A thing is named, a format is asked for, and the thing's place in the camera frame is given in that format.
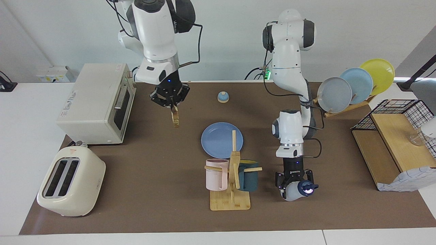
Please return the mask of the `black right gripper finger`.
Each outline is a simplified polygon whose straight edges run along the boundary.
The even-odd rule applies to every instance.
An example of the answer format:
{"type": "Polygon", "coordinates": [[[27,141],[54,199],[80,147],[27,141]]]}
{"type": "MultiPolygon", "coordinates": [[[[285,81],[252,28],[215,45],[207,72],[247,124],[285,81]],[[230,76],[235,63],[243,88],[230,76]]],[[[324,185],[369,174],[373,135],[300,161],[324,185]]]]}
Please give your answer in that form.
{"type": "Polygon", "coordinates": [[[173,107],[173,99],[172,97],[165,96],[164,98],[160,96],[156,91],[151,93],[151,101],[160,105],[161,107],[172,108],[173,107]]]}
{"type": "Polygon", "coordinates": [[[173,87],[173,112],[178,112],[177,105],[184,101],[190,91],[189,85],[175,85],[173,87]]]}

